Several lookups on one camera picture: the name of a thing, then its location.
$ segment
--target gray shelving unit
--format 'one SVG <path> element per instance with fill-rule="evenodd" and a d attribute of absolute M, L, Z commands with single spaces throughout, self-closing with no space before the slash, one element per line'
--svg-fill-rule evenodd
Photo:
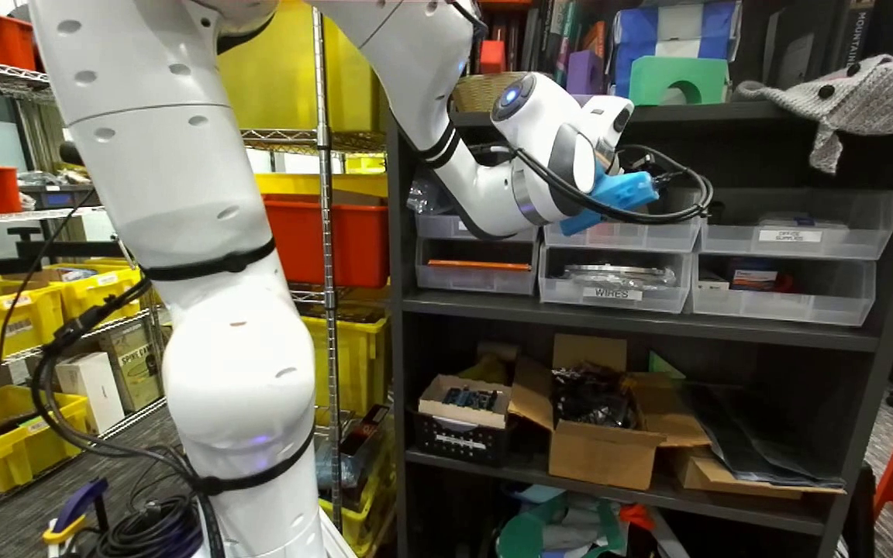
<path fill-rule="evenodd" d="M 491 137 L 483 115 L 458 115 L 470 137 Z M 641 108 L 627 129 L 694 163 L 720 189 L 890 189 L 893 140 L 846 140 L 839 176 L 810 169 L 815 124 L 765 102 L 710 108 Z M 597 308 L 544 308 L 534 297 L 421 290 L 417 284 L 417 218 L 406 193 L 418 162 L 405 137 L 391 140 L 391 271 L 393 271 L 393 424 L 402 443 L 396 554 L 483 554 L 495 528 L 511 514 L 508 482 L 556 482 L 641 502 L 665 510 L 698 554 L 820 554 L 831 558 L 851 497 L 769 502 L 688 492 L 659 475 L 652 491 L 613 491 L 545 475 L 545 443 L 483 469 L 418 449 L 410 414 L 439 371 L 466 368 L 477 342 L 511 342 L 548 362 L 556 332 L 631 338 L 635 354 L 659 351 L 694 382 L 730 382 L 760 394 L 780 428 L 795 431 L 814 457 L 853 487 L 893 362 L 893 237 L 879 261 L 879 299 L 861 329 L 749 322 L 717 316 L 654 316 Z"/>

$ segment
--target floor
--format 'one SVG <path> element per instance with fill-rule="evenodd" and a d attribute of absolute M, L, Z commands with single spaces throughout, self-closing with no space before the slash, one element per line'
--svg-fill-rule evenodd
<path fill-rule="evenodd" d="M 166 413 L 147 419 L 117 438 L 120 443 L 174 443 L 174 428 Z M 893 449 L 893 410 L 883 405 L 870 457 L 874 471 L 883 471 L 883 462 Z M 62 475 L 47 477 L 37 491 L 29 491 L 6 504 L 0 504 L 0 558 L 24 558 L 47 554 L 40 544 L 40 529 L 47 516 L 65 498 L 65 492 L 79 491 L 86 477 L 108 477 L 108 514 L 120 516 L 143 497 L 169 497 L 176 492 L 179 482 L 169 477 L 160 464 L 149 462 L 105 462 L 105 457 L 79 457 Z M 879 522 L 879 554 L 893 558 L 893 508 L 887 508 Z"/>

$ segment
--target white cloth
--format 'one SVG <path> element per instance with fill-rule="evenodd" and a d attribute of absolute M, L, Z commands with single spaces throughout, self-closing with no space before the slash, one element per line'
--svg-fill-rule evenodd
<path fill-rule="evenodd" d="M 746 81 L 738 92 L 765 96 L 795 115 L 820 121 L 810 163 L 825 172 L 839 172 L 843 154 L 839 129 L 893 137 L 893 57 L 872 57 L 791 90 Z"/>

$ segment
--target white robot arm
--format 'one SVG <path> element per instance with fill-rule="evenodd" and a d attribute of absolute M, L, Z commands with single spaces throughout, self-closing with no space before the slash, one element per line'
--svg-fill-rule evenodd
<path fill-rule="evenodd" d="M 449 124 L 472 0 L 316 7 L 374 63 L 402 128 L 472 229 L 508 235 L 575 211 L 520 162 L 477 163 Z M 62 116 L 120 242 L 174 316 L 169 410 L 193 469 L 223 487 L 213 491 L 223 544 L 207 535 L 203 554 L 230 558 L 324 554 L 313 347 L 213 68 L 223 35 L 251 35 L 271 16 L 274 0 L 33 0 Z M 592 145 L 618 142 L 631 102 L 580 108 L 534 75 L 502 92 L 495 116 L 508 142 L 589 193 Z"/>

